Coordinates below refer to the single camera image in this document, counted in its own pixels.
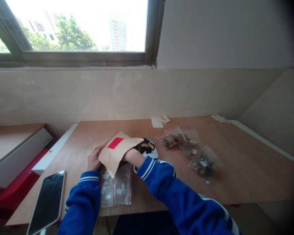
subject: blue jacket sleeve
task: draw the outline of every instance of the blue jacket sleeve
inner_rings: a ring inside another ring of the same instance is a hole
[[[99,172],[84,172],[65,203],[58,234],[92,235],[100,208]]]
[[[241,234],[228,211],[181,182],[171,164],[147,157],[137,174],[154,197],[167,206],[181,234]]]

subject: person's left hand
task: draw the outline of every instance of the person's left hand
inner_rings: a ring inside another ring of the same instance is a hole
[[[97,171],[101,165],[101,162],[98,159],[98,155],[100,151],[106,146],[106,144],[103,144],[101,146],[96,147],[91,155],[88,156],[88,167],[87,171]]]

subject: window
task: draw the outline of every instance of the window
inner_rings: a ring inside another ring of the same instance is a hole
[[[37,21],[34,21],[34,23],[36,25],[36,28],[37,28],[38,32],[45,31],[45,28],[44,28],[44,26],[41,23],[38,23]]]
[[[164,4],[0,0],[0,67],[154,65]]]

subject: blue tracksuit jacket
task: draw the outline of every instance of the blue tracksuit jacket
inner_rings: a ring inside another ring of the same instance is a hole
[[[162,201],[181,234],[241,234],[227,210],[181,182],[173,166],[147,157],[137,174]],[[99,172],[84,172],[66,201],[58,234],[91,235],[100,208]]]

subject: phone screen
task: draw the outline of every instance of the phone screen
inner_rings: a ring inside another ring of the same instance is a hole
[[[46,177],[38,195],[37,204],[27,231],[34,235],[55,223],[61,212],[65,171]]]

